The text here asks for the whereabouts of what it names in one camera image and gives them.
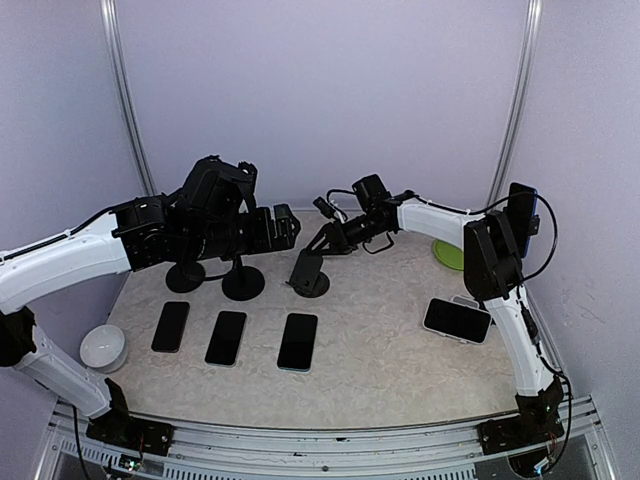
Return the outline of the phone with white edge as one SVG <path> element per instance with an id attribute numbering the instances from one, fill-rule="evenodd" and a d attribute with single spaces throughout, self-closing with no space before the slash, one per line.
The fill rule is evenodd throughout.
<path id="1" fill-rule="evenodd" d="M 277 366 L 282 370 L 308 372 L 311 368 L 318 317 L 290 313 L 281 340 Z"/>
<path id="2" fill-rule="evenodd" d="M 236 364 L 246 319 L 244 312 L 221 311 L 218 314 L 204 358 L 207 364 L 223 367 Z"/>

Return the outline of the white small phone stand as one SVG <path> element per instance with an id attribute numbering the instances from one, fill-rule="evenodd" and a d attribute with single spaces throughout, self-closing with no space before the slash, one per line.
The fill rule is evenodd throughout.
<path id="1" fill-rule="evenodd" d="M 474 309 L 478 309 L 479 308 L 479 303 L 474 300 L 473 298 L 469 298 L 466 296 L 462 296 L 462 295 L 454 295 L 451 297 L 451 301 L 459 304 L 459 305 L 463 305 L 469 308 L 474 308 Z"/>

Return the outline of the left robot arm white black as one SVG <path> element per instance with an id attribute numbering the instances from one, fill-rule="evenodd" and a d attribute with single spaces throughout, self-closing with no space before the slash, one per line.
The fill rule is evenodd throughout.
<path id="1" fill-rule="evenodd" d="M 89 420 L 87 434 L 135 448 L 142 423 L 121 387 L 92 373 L 37 326 L 29 303 L 111 274 L 171 263 L 187 278 L 201 261 L 290 250 L 301 230 L 286 204 L 260 207 L 257 168 L 217 156 L 197 161 L 171 194 L 107 207 L 79 226 L 1 254 L 1 364 L 30 376 Z"/>

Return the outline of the black round-base stand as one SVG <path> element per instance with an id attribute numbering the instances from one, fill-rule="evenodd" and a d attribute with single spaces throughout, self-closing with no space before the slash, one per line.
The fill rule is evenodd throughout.
<path id="1" fill-rule="evenodd" d="M 240 256 L 232 261 L 231 270 L 223 277 L 222 292 L 230 300 L 249 301 L 258 297 L 265 288 L 262 272 L 245 265 Z"/>

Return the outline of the blue phone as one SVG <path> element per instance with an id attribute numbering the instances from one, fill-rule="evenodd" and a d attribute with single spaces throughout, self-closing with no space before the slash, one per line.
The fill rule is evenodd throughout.
<path id="1" fill-rule="evenodd" d="M 537 190 L 521 183 L 512 182 L 504 212 L 507 215 L 516 246 L 521 258 L 528 253 L 530 237 L 527 235 L 529 219 L 537 214 Z"/>

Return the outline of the black phone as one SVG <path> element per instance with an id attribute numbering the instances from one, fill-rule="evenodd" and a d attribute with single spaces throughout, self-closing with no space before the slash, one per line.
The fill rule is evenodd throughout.
<path id="1" fill-rule="evenodd" d="M 164 304 L 151 343 L 152 351 L 179 351 L 189 312 L 190 304 L 185 301 L 170 301 Z"/>

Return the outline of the landscape phone white case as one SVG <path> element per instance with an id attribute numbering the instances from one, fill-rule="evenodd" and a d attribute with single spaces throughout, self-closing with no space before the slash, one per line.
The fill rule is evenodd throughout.
<path id="1" fill-rule="evenodd" d="M 486 340 L 491 323 L 492 318 L 486 311 L 433 298 L 422 326 L 442 336 L 479 345 Z"/>

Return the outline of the low black stand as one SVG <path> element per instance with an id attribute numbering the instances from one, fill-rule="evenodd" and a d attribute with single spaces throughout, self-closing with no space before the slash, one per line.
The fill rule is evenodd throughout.
<path id="1" fill-rule="evenodd" d="M 327 293 L 330 281 L 321 269 L 323 257 L 303 249 L 296 260 L 293 271 L 287 280 L 296 294 L 304 298 L 318 298 Z"/>

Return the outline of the tall black phone stand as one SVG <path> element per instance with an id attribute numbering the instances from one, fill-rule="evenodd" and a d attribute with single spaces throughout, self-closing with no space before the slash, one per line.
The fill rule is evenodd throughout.
<path id="1" fill-rule="evenodd" d="M 166 273 L 165 284 L 171 292 L 186 294 L 199 288 L 205 275 L 205 269 L 199 262 L 174 264 Z"/>

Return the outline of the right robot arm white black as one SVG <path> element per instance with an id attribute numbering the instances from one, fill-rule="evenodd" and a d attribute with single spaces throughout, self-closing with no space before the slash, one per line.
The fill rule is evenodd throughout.
<path id="1" fill-rule="evenodd" d="M 480 424 L 483 450 L 569 438 L 571 421 L 560 417 L 559 407 L 572 399 L 570 383 L 549 364 L 529 306 L 525 284 L 530 278 L 522 271 L 529 240 L 539 229 L 536 207 L 546 199 L 532 187 L 513 183 L 508 195 L 493 204 L 459 210 L 411 190 L 392 195 L 376 174 L 355 182 L 351 193 L 362 213 L 350 220 L 327 197 L 315 200 L 329 221 L 299 254 L 290 286 L 304 297 L 324 295 L 330 285 L 321 270 L 324 257 L 348 255 L 380 234 L 391 237 L 406 231 L 455 246 L 464 257 L 465 288 L 498 327 L 515 374 L 518 413 Z"/>

